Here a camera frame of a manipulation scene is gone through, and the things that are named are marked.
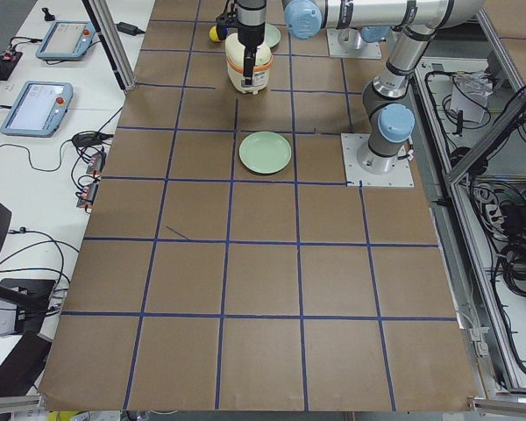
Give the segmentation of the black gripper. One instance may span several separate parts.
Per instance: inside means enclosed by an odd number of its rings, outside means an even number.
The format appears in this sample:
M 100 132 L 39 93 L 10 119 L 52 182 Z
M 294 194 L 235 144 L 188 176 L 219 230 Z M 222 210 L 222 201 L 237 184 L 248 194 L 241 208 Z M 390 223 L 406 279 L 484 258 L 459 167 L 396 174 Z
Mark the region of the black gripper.
M 216 32 L 224 40 L 230 28 L 238 30 L 238 40 L 245 47 L 243 76 L 245 85 L 252 86 L 256 49 L 264 41 L 267 15 L 266 0 L 227 1 L 216 18 Z

